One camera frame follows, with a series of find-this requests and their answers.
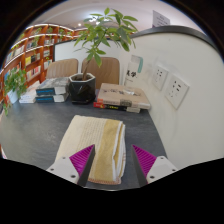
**gray table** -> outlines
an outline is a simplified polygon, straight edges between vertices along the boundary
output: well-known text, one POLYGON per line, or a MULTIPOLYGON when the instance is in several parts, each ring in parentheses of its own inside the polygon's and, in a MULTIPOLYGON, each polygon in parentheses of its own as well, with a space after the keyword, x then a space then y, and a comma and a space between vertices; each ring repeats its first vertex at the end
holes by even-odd
POLYGON ((2 117, 0 144, 8 159, 46 170, 55 161, 60 142, 75 115, 122 120, 126 125, 126 166, 120 185, 101 185, 87 182, 92 189, 123 190, 138 188, 131 156, 135 144, 155 156, 166 156, 159 134, 147 110, 138 113, 73 105, 64 103, 20 104, 18 101, 2 117))

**folded towel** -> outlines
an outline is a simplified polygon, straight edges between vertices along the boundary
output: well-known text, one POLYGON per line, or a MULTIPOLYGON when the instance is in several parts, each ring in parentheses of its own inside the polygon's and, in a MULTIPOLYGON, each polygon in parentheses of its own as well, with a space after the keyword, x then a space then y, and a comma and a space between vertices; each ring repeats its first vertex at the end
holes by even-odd
POLYGON ((65 132, 56 160, 95 144, 96 153, 88 180, 120 184, 126 159, 124 133, 122 121, 76 115, 65 132))

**book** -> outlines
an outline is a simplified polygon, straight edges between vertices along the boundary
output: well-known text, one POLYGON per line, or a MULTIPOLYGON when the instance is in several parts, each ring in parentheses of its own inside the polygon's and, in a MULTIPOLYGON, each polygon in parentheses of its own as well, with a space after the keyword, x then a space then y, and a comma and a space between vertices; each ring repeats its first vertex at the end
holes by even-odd
POLYGON ((47 57, 47 56, 49 56, 50 55, 50 50, 45 50, 44 51, 44 57, 47 57))
POLYGON ((7 80, 7 77, 10 75, 10 70, 5 74, 5 76, 4 76, 4 82, 5 82, 5 80, 7 80))
POLYGON ((31 64, 31 57, 25 58, 25 64, 26 64, 26 66, 31 64))
POLYGON ((38 86, 36 93, 38 96, 65 94, 68 92, 68 84, 68 77, 46 79, 38 86))
POLYGON ((44 62, 44 70, 46 70, 48 68, 48 61, 44 62))
POLYGON ((21 95, 21 100, 30 100, 36 97, 36 88, 40 85, 40 81, 36 81, 33 85, 29 86, 24 94, 21 95))
POLYGON ((97 102, 139 109, 150 108, 150 103, 142 89, 108 83, 102 83, 97 102))
POLYGON ((20 51, 20 53, 24 52, 24 48, 25 48, 25 45, 23 45, 23 46, 21 47, 21 51, 20 51))
POLYGON ((103 104, 103 103, 97 103, 97 102, 93 102, 93 107, 101 108, 101 109, 122 110, 127 112, 134 112, 134 113, 139 113, 141 110, 140 108, 117 106, 117 105, 103 104))
POLYGON ((39 73, 39 66, 34 68, 34 74, 36 75, 37 73, 39 73))
POLYGON ((36 55, 31 56, 31 63, 36 61, 36 55))
POLYGON ((40 53, 37 54, 37 60, 40 60, 40 53))
POLYGON ((35 103, 36 98, 34 97, 33 99, 20 99, 20 103, 35 103))
POLYGON ((61 103, 65 102, 68 97, 68 92, 60 95, 42 95, 36 96, 37 103, 61 103))

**small plant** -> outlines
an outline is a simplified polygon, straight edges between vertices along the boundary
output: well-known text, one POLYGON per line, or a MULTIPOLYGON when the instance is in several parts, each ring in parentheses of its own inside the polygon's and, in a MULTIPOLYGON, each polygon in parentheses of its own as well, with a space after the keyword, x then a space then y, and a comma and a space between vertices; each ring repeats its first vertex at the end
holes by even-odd
POLYGON ((65 31, 63 29, 59 29, 59 34, 64 35, 65 31))
MULTIPOLYGON (((26 92, 27 84, 26 84, 26 71, 25 69, 17 71, 17 68, 13 68, 11 70, 11 74, 7 76, 7 79, 4 83, 4 96, 7 95, 9 91, 17 92, 18 97, 20 98, 21 94, 26 92)), ((4 103, 3 108, 5 110, 5 114, 8 114, 8 108, 10 104, 7 105, 4 103)))
POLYGON ((122 13, 113 9, 114 14, 108 15, 110 12, 109 8, 104 10, 104 15, 101 14, 90 14, 92 16, 97 16, 98 25, 92 26, 90 24, 84 24, 87 27, 87 30, 80 31, 79 35, 74 44, 76 46, 81 40, 85 40, 82 44, 82 48, 86 49, 87 56, 87 65, 83 72, 82 80, 86 80, 87 67, 90 60, 94 57, 97 65, 100 67, 102 60, 100 55, 106 54, 104 51, 100 50, 98 47, 101 43, 110 47, 110 44, 107 41, 106 36, 109 36, 110 39, 119 47, 122 47, 125 51, 129 51, 129 45, 133 43, 135 47, 134 40, 130 38, 130 34, 137 31, 137 28, 130 21, 138 21, 136 18, 131 16, 123 16, 122 13), (108 22, 112 22, 116 27, 106 26, 108 22), (84 45, 88 42, 91 42, 91 47, 86 48, 84 45))
POLYGON ((48 29, 47 29, 47 33, 52 33, 53 32, 53 28, 52 27, 49 27, 48 29))
POLYGON ((42 28, 41 27, 39 27, 36 31, 35 31, 35 34, 38 34, 38 33, 40 33, 40 31, 42 30, 42 28))

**wooden chair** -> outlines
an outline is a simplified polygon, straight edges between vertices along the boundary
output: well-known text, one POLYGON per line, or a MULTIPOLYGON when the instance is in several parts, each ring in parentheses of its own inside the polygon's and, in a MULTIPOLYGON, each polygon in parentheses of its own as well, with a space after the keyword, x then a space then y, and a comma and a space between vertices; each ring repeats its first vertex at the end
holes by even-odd
MULTIPOLYGON (((96 89, 100 89, 102 83, 119 84, 120 63, 118 59, 111 57, 101 57, 102 65, 99 68, 95 59, 91 59, 87 73, 96 77, 96 89)), ((86 67, 87 60, 82 62, 82 73, 86 67)))
POLYGON ((78 73, 78 60, 75 58, 52 62, 48 69, 46 79, 69 77, 78 73))

